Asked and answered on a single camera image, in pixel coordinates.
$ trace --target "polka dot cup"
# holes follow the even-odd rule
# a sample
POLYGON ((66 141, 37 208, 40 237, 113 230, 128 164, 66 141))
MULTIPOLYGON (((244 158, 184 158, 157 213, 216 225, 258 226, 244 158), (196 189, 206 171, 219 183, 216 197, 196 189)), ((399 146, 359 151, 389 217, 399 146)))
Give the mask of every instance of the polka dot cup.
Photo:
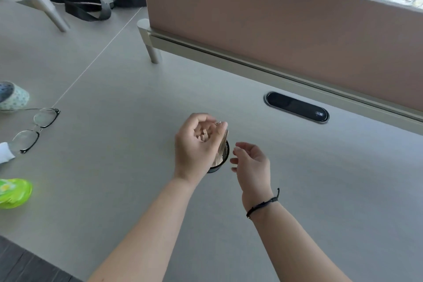
POLYGON ((0 82, 0 111, 12 113, 29 101, 29 93, 12 82, 0 82))

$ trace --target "black braided bracelet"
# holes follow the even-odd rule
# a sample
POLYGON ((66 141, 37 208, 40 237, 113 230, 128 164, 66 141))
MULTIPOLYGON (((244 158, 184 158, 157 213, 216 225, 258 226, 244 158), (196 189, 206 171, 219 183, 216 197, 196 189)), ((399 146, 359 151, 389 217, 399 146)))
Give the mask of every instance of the black braided bracelet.
POLYGON ((258 210, 259 208, 264 208, 265 206, 269 205, 270 203, 276 202, 279 198, 279 188, 278 188, 278 194, 275 197, 272 197, 267 202, 261 202, 260 204, 257 204, 256 206, 253 206, 248 212, 247 217, 250 218, 250 215, 252 212, 258 210))

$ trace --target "person's left hand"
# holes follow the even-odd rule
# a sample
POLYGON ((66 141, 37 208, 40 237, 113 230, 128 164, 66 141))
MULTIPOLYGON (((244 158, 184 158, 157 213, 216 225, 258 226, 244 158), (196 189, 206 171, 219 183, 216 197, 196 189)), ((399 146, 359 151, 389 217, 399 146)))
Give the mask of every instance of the person's left hand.
POLYGON ((209 114, 191 114, 175 136, 175 177, 197 186, 216 157, 228 123, 220 123, 207 142, 197 138, 195 131, 203 124, 214 124, 209 114))

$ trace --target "forearm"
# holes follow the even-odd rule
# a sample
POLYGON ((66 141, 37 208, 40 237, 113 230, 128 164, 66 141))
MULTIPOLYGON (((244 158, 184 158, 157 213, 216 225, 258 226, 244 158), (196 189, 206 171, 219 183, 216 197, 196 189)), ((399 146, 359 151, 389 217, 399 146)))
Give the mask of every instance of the forearm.
POLYGON ((193 191, 172 179, 88 282, 161 282, 193 191))
POLYGON ((251 215, 267 254, 284 282, 351 282, 278 202, 251 215))

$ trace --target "eyeglass frame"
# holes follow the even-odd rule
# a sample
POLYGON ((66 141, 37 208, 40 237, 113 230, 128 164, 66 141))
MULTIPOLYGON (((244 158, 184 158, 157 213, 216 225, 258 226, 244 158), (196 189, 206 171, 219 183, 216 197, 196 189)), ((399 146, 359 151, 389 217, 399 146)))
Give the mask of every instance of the eyeglass frame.
POLYGON ((45 129, 45 128, 47 128, 47 127, 49 127, 51 124, 53 124, 54 123, 54 121, 57 119, 57 117, 59 116, 59 114, 60 114, 60 112, 61 112, 61 110, 60 109, 58 109, 58 108, 26 108, 26 109, 18 109, 18 110, 22 110, 22 111, 24 111, 24 110, 32 110, 32 109, 38 109, 39 111, 42 111, 43 109, 52 109, 55 113, 56 113, 56 116, 55 116, 55 118, 51 121, 51 123, 49 124, 49 125, 47 125, 47 126, 40 126, 40 125, 38 125, 35 121, 33 121, 33 123, 34 123, 34 125, 35 126, 37 126, 37 127, 39 127, 41 130, 32 130, 32 129, 28 129, 28 130, 21 130, 18 134, 16 134, 15 135, 15 137, 13 138, 13 140, 12 140, 12 142, 15 140, 15 138, 17 138, 17 136, 19 135, 19 134, 21 134, 21 133, 23 133, 23 132, 35 132, 36 134, 37 134, 37 138, 36 138, 36 140, 34 141, 34 143, 31 145, 31 146, 29 146, 28 148, 26 148, 26 149, 24 149, 24 150, 21 150, 21 149, 19 149, 19 152, 21 153, 21 154, 25 154, 27 151, 29 151, 34 145, 35 145, 35 143, 38 141, 38 139, 40 138, 40 132, 43 130, 43 129, 45 129))

